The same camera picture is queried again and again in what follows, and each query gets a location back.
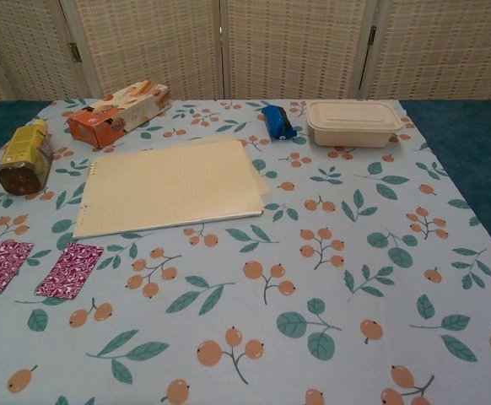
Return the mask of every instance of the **blue object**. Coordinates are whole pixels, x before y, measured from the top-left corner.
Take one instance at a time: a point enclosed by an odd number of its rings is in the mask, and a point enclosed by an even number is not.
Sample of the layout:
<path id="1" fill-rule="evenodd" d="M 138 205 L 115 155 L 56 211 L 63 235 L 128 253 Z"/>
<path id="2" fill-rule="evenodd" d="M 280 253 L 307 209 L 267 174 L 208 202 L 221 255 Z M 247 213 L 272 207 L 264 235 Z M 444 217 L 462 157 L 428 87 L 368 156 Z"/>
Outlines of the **blue object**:
<path id="1" fill-rule="evenodd" d="M 297 135 L 282 107 L 267 105 L 261 112 L 271 139 L 291 139 Z"/>

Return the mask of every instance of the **table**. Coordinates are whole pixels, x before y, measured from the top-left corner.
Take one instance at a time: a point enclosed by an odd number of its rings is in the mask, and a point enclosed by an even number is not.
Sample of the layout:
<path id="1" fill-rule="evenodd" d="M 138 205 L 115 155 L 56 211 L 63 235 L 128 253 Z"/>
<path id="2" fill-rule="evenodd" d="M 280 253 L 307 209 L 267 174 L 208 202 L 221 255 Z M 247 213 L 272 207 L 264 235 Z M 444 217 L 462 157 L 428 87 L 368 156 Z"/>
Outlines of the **table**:
<path id="1" fill-rule="evenodd" d="M 91 101 L 39 114 L 41 194 L 0 187 L 0 240 L 35 243 L 0 294 L 0 404 L 491 403 L 491 239 L 396 101 L 381 149 L 315 146 L 299 100 L 273 102 L 291 142 L 268 101 L 178 100 L 102 150 L 67 133 Z M 105 253 L 78 297 L 34 296 L 91 159 L 225 132 L 272 189 L 261 217 L 82 240 Z"/>

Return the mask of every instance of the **cardboard box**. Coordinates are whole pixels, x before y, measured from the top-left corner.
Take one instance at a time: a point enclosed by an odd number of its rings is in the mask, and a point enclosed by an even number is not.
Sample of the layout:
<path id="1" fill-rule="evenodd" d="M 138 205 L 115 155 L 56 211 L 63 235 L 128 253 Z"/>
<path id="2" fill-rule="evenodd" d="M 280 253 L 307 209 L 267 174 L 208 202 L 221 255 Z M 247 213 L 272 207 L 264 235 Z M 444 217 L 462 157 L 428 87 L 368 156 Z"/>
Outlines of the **cardboard box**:
<path id="1" fill-rule="evenodd" d="M 73 139 L 103 148 L 169 109 L 170 104 L 167 86 L 144 80 L 74 112 L 67 124 Z"/>

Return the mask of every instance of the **packaging box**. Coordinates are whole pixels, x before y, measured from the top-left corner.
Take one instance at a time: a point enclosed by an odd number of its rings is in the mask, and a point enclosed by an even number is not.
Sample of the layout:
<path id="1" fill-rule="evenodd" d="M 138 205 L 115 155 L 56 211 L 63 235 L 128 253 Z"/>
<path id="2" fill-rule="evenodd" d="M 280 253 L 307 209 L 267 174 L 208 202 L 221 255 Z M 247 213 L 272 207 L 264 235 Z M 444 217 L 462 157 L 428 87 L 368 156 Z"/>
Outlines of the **packaging box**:
<path id="1" fill-rule="evenodd" d="M 103 148 L 169 109 L 170 104 L 167 86 L 144 80 L 74 112 L 67 124 L 73 139 Z"/>
<path id="2" fill-rule="evenodd" d="M 321 146 L 382 148 L 403 127 L 391 105 L 369 100 L 309 101 L 307 122 Z"/>

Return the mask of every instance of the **yellow notepad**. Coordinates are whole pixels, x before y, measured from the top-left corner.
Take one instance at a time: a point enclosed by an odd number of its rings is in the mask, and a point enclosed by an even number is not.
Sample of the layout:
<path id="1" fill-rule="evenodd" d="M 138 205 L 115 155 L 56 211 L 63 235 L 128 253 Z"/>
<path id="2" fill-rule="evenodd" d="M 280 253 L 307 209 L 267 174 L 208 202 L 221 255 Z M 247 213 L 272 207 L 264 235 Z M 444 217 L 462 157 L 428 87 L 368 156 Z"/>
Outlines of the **yellow notepad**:
<path id="1" fill-rule="evenodd" d="M 251 163 L 238 141 L 95 159 L 74 238 L 262 213 Z"/>

